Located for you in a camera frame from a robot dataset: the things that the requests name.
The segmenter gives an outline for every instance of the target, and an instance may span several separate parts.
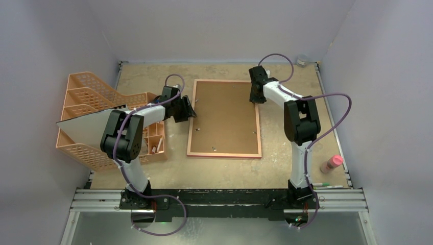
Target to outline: pink spray can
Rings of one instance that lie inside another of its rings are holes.
[[[338,166],[341,166],[343,164],[343,158],[339,155],[335,155],[331,157],[328,161],[322,163],[320,166],[320,170],[322,173],[327,174],[337,168]]]

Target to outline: marker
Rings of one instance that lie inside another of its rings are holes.
[[[320,186],[328,186],[329,183],[328,182],[323,182],[323,183],[313,183],[314,187],[320,187]]]
[[[323,186],[323,187],[314,187],[314,190],[324,190],[324,189],[338,189],[343,188],[342,185],[329,185],[329,186]]]

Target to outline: robotic arm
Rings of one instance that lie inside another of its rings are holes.
[[[289,189],[293,191],[295,199],[308,197],[311,191],[304,173],[304,153],[307,146],[317,138],[320,132],[316,102],[314,100],[301,101],[282,92],[278,88],[278,80],[269,78],[262,66],[249,69],[249,73],[251,78],[250,101],[263,104],[270,99],[284,110],[284,132],[292,143],[293,162]],[[303,97],[290,90],[288,92],[297,97]],[[311,173],[311,154],[307,157],[307,170],[308,173]]]
[[[162,95],[155,98],[153,102],[163,103],[175,97],[179,92],[179,86],[164,86]],[[113,149],[118,137],[122,134],[117,145],[116,156],[121,162],[126,177],[140,193],[150,195],[150,184],[144,175],[138,155],[141,149],[143,129],[151,124],[173,117],[175,122],[187,121],[190,117],[196,117],[188,96],[180,97],[164,103],[163,105],[149,104],[149,107],[134,113],[126,123],[123,132],[119,132],[122,122],[131,111],[114,110],[111,112],[105,131],[101,140],[101,151],[113,159]],[[133,192],[130,185],[126,189]]]

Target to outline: orange plastic organizer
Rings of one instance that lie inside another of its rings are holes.
[[[146,105],[155,97],[156,95],[148,92],[132,95],[120,94],[91,72],[71,74],[68,78],[61,120],[121,105],[126,105],[128,108],[140,107]],[[147,152],[139,155],[142,164],[167,160],[167,154],[164,150],[166,148],[164,129],[164,122],[161,121],[143,130],[143,138],[149,149]],[[152,147],[158,145],[161,138],[162,145],[160,151],[151,154]],[[56,148],[94,171],[117,168],[113,160],[109,159],[107,154],[103,153],[100,149],[75,143],[60,129],[57,136]]]

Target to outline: white wall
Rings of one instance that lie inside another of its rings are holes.
[[[116,59],[83,0],[1,0],[0,33],[1,244],[59,244],[89,173],[55,149],[67,75]]]
[[[323,59],[327,92],[353,98],[338,132],[379,244],[433,239],[433,2],[357,0]],[[346,109],[332,99],[335,119]]]
[[[325,55],[354,0],[88,0],[117,57],[253,61]]]

